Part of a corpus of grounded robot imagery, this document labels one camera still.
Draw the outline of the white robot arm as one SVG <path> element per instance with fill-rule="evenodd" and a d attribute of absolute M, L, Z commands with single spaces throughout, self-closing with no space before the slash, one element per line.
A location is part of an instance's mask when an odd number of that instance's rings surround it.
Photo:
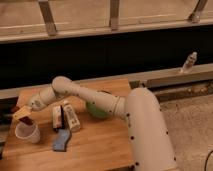
<path fill-rule="evenodd" d="M 107 114 L 126 121 L 135 171 L 179 170 L 159 101 L 147 87 L 135 88 L 126 97 L 121 97 L 58 76 L 49 87 L 32 96 L 13 117 L 20 120 L 68 96 L 90 102 Z"/>

